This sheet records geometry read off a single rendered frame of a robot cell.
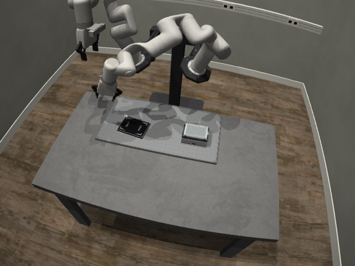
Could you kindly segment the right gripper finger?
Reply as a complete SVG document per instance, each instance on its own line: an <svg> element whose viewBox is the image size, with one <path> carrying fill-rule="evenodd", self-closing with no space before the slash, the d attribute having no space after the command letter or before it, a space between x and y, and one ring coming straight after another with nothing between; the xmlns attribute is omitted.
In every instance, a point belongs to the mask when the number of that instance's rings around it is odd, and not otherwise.
<svg viewBox="0 0 355 266"><path fill-rule="evenodd" d="M93 51L98 51L98 40L99 40L99 34L97 35L97 41L95 43L92 44L93 47Z"/></svg>
<svg viewBox="0 0 355 266"><path fill-rule="evenodd" d="M83 51L82 51L83 49ZM81 55L81 59L87 61L87 55L85 54L86 49L83 48L82 42L80 41L75 49L77 53Z"/></svg>

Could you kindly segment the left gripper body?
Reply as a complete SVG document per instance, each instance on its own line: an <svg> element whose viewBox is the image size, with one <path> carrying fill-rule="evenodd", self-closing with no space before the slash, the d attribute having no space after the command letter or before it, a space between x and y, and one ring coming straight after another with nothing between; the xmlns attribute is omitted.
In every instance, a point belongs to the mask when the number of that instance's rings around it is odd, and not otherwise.
<svg viewBox="0 0 355 266"><path fill-rule="evenodd" d="M97 93L102 94L102 95L106 95L106 96L115 96L116 89L117 89L117 80L116 80L115 84L109 86L109 85L103 84L102 80L100 79L99 84L98 84L98 88L97 88Z"/></svg>

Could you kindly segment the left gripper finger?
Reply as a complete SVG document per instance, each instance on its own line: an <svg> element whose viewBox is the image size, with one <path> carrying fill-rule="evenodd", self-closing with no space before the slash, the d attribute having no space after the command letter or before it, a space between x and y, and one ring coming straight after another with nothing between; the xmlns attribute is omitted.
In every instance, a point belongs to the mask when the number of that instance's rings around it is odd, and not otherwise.
<svg viewBox="0 0 355 266"><path fill-rule="evenodd" d="M93 91L95 91L95 93L96 93L96 96L97 96L97 98L98 98L98 93L97 93L97 87L98 87L98 84L97 85L92 85L92 89L93 89Z"/></svg>
<svg viewBox="0 0 355 266"><path fill-rule="evenodd" d="M114 101L117 96L119 96L119 95L122 94L122 91L119 90L118 88L116 89L116 91L117 91L117 92L115 93L115 96L113 97L113 100L112 100L112 101Z"/></svg>

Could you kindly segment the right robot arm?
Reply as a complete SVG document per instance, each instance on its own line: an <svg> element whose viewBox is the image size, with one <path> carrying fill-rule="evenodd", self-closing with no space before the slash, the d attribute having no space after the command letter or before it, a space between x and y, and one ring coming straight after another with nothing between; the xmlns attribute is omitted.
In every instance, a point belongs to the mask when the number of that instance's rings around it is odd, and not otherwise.
<svg viewBox="0 0 355 266"><path fill-rule="evenodd" d="M99 3L99 0L68 0L68 6L74 9L77 27L79 29L88 29L89 36L95 37L106 29L104 23L93 23L92 8ZM111 37L118 43L121 50L134 41L130 37L136 35L138 27L136 24L134 12L131 6L125 4L119 6L118 0L104 0L104 6L110 23L126 21L117 24L110 29ZM133 56L135 67L139 66L145 60L145 56L141 52L137 52Z"/></svg>

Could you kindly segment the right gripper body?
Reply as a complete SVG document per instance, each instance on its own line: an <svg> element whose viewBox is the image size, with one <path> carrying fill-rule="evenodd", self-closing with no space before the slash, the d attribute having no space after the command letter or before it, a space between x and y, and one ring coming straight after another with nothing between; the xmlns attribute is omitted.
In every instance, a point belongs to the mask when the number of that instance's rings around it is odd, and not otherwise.
<svg viewBox="0 0 355 266"><path fill-rule="evenodd" d="M79 29L77 27L77 31L76 31L77 45L81 41L84 49L87 49L89 46L91 46L94 42L97 41L97 36L90 37L89 31L90 30L88 30L88 29Z"/></svg>

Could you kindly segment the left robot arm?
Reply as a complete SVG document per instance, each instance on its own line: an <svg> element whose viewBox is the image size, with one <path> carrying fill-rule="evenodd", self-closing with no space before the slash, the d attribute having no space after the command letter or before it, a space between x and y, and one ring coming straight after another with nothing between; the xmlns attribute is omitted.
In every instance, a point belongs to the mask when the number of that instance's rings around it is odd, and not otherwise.
<svg viewBox="0 0 355 266"><path fill-rule="evenodd" d="M182 42L182 30L186 39L193 45L203 43L196 57L189 61L188 69L195 75L203 75L206 67L216 55L220 60L228 58L231 48L227 42L210 25L201 28L190 13L178 14L163 18L157 23L160 35L147 43L134 43L121 50L117 59L109 58L105 61L102 75L99 75L103 84L113 85L117 76L131 77L136 74L133 55L146 51L156 58Z"/></svg>

